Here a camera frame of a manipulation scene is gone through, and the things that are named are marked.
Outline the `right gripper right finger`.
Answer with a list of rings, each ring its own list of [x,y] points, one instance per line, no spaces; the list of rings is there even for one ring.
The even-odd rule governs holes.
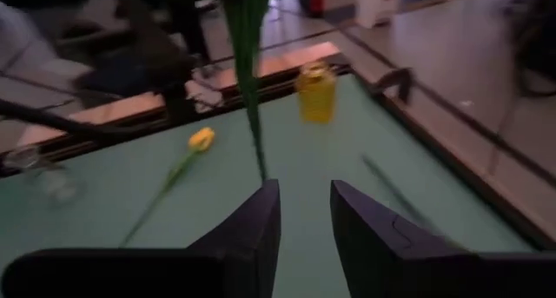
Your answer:
[[[476,258],[402,215],[334,180],[335,244],[352,298],[470,298]]]

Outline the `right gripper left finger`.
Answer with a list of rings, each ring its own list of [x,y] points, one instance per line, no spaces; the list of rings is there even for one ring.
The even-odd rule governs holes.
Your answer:
[[[272,298],[280,243],[280,188],[272,179],[186,251],[215,262],[219,271],[208,279],[215,298]]]

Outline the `yellow artificial tulip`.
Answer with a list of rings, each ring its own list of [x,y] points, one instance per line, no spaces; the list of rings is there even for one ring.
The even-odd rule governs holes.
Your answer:
[[[183,178],[185,173],[195,160],[212,145],[215,139],[215,132],[205,127],[195,132],[188,140],[188,150],[186,154],[169,170],[166,178],[162,183],[162,187],[152,199],[152,202],[140,215],[132,229],[126,234],[119,248],[126,246],[135,236],[142,225],[151,217],[152,213],[158,207],[163,198],[169,191]]]

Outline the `red artificial flower bunch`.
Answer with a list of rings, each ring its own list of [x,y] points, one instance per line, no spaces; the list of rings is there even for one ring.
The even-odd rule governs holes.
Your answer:
[[[242,94],[255,147],[259,175],[268,179],[259,115],[258,68],[261,27],[269,0],[222,0],[235,58],[235,76]]]

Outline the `yellow faceted vase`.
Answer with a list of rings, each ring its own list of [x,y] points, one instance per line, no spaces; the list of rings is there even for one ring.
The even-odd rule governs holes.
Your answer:
[[[329,123],[335,108],[336,74],[323,61],[301,66],[295,80],[301,118],[308,122]]]

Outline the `clear glass vase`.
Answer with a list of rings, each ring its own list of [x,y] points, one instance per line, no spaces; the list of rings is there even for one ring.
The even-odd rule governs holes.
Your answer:
[[[44,195],[52,204],[72,202],[81,192],[70,170],[61,163],[52,162],[38,146],[28,145],[11,150],[4,157],[3,165],[20,172],[26,185],[34,193]]]

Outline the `teal table mat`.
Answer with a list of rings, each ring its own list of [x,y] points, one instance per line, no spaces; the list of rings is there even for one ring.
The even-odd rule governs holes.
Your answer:
[[[339,79],[332,122],[306,123],[296,96],[260,107],[269,175],[281,190],[281,246],[275,298],[348,298],[334,242],[330,183],[348,182],[400,214],[403,205],[365,165],[370,159],[438,231],[464,248],[528,252],[525,242],[474,192],[371,101],[354,76]],[[248,120],[237,110],[66,161],[81,190],[55,205],[23,175],[0,180],[0,275],[18,256],[43,248],[120,245],[209,127],[212,145],[190,166],[126,245],[186,247],[261,184]]]

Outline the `black clamp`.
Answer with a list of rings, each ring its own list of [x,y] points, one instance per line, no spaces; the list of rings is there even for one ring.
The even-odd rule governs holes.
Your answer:
[[[383,91],[390,87],[398,88],[398,98],[404,103],[410,100],[410,90],[414,84],[414,76],[410,69],[400,68],[390,70],[388,73],[381,76],[375,83],[374,87]]]

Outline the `light wooden table board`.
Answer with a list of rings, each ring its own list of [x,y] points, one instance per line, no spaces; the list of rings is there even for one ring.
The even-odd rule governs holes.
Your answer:
[[[346,63],[354,67],[355,70],[360,73],[360,71],[358,71],[356,67],[348,61],[348,58],[344,56],[333,43],[316,44],[304,49],[290,51],[281,56],[270,57],[269,59],[263,60],[260,66],[260,99],[264,102],[268,102],[274,98],[289,94],[293,79],[298,75],[300,67],[305,63],[318,60],[322,60],[332,66],[337,62]],[[376,76],[363,77],[369,81],[376,81],[379,79]],[[216,91],[218,94],[222,95],[223,102],[217,106],[223,105],[223,91],[230,85],[236,85],[235,72],[232,69],[228,69],[219,73],[217,76]],[[162,101],[162,96],[150,91],[138,96],[123,98],[112,103],[105,103],[92,109],[79,111],[70,115],[69,118],[80,123],[101,124],[108,120],[115,120],[120,116],[128,116],[134,111],[146,111],[152,107],[160,107],[162,106]],[[524,211],[526,215],[530,215],[533,218],[533,221],[539,224],[545,232],[547,232],[551,237],[556,237],[556,224],[552,225],[544,222],[536,211],[530,209],[524,203],[519,202],[508,189],[503,188],[501,185],[491,180],[489,176],[480,174],[469,161],[460,155],[460,152],[446,138],[440,136],[438,132],[428,128],[423,121],[416,118],[416,116],[409,109],[409,103],[405,110],[411,118],[416,120],[418,124],[422,125],[433,135],[433,137],[440,140],[443,145],[452,150],[454,154],[462,159],[463,162],[467,163],[473,171],[492,182],[496,189],[502,191],[505,198],[516,203],[518,208]]]

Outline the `white bin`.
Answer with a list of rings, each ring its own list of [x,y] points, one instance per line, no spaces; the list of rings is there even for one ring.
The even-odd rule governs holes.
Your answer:
[[[390,24],[399,0],[355,0],[355,20],[365,29]]]

